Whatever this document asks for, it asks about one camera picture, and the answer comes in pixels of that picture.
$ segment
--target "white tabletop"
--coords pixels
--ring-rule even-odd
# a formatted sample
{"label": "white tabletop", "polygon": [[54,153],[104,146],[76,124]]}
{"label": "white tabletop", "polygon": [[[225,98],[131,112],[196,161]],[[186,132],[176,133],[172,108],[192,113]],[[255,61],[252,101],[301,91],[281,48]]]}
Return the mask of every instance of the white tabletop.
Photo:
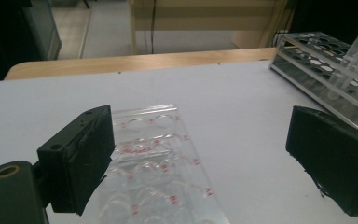
{"label": "white tabletop", "polygon": [[[36,150],[80,113],[174,103],[231,223],[358,223],[321,197],[285,150],[293,105],[319,108],[269,62],[0,82],[0,164]],[[77,223],[52,214],[50,223]]]}

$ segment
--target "white table surface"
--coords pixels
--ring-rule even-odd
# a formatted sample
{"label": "white table surface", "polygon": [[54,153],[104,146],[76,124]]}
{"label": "white table surface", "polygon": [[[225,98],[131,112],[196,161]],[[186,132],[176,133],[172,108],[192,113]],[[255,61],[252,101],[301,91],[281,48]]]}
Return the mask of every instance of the white table surface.
{"label": "white table surface", "polygon": [[[269,62],[0,82],[0,164],[36,150],[80,113],[174,103],[231,223],[358,223],[285,150],[293,105],[320,108]],[[50,223],[77,223],[52,214]]]}

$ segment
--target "test tube rack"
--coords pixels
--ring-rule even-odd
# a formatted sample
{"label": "test tube rack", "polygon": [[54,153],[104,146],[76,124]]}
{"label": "test tube rack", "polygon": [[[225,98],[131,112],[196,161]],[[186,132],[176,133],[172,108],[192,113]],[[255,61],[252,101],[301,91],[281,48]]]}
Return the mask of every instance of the test tube rack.
{"label": "test tube rack", "polygon": [[[340,62],[350,45],[332,36],[315,32],[282,35],[269,68],[305,92],[340,119],[358,129],[358,74]],[[332,85],[335,72],[351,77],[346,88]],[[328,97],[334,92],[338,98]]]}

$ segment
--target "floor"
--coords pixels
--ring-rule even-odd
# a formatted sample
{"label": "floor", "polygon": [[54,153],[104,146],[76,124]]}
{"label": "floor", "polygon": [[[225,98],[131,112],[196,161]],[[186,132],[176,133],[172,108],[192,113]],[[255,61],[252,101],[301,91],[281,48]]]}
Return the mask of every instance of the floor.
{"label": "floor", "polygon": [[[62,41],[59,60],[131,55],[130,14],[126,0],[51,0]],[[237,49],[231,31],[136,32],[139,54]]]}

